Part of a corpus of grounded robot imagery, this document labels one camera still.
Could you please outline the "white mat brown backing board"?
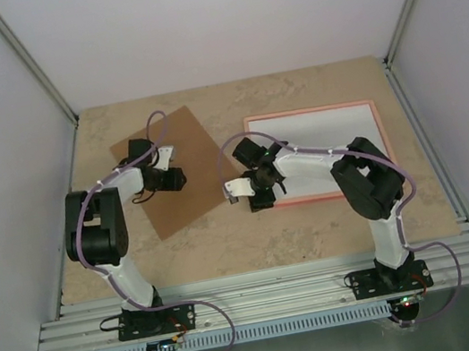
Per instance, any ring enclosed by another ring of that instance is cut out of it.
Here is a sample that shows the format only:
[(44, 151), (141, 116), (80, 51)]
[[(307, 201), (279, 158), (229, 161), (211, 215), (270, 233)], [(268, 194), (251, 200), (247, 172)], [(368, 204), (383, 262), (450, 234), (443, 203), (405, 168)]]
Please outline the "white mat brown backing board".
[(166, 118), (165, 146), (175, 147), (172, 167), (181, 167), (186, 177), (182, 191), (156, 193), (142, 204), (128, 201), (125, 220), (133, 241), (155, 235), (165, 241), (221, 203), (217, 156), (218, 145), (188, 107), (180, 107)]

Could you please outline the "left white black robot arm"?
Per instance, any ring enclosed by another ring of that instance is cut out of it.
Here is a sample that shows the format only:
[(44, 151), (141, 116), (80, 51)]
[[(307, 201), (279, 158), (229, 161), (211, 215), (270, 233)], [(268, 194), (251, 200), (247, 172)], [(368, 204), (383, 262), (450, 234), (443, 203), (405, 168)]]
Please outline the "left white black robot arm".
[(116, 327), (121, 341), (179, 330), (178, 314), (187, 306), (166, 309), (160, 295), (127, 254), (129, 234), (123, 205), (145, 192), (180, 192), (187, 178), (171, 167), (174, 146), (157, 147), (148, 139), (128, 142), (128, 154), (88, 191), (65, 196), (65, 250), (68, 258), (93, 270), (121, 298)]

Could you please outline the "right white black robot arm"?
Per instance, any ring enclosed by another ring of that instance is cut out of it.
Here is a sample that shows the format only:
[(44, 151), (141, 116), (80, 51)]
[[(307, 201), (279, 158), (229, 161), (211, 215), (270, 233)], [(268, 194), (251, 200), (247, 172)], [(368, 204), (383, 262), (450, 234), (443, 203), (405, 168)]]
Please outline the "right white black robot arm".
[(277, 200), (274, 186), (284, 192), (287, 179), (336, 183), (355, 213), (370, 223), (379, 283), (390, 292), (401, 291), (409, 283), (414, 255), (403, 243), (397, 222), (405, 177), (371, 141), (357, 136), (345, 149), (332, 150), (305, 149), (287, 141), (264, 147), (244, 137), (233, 158), (246, 170), (224, 184), (225, 194), (232, 201), (245, 196), (253, 212), (271, 209)]

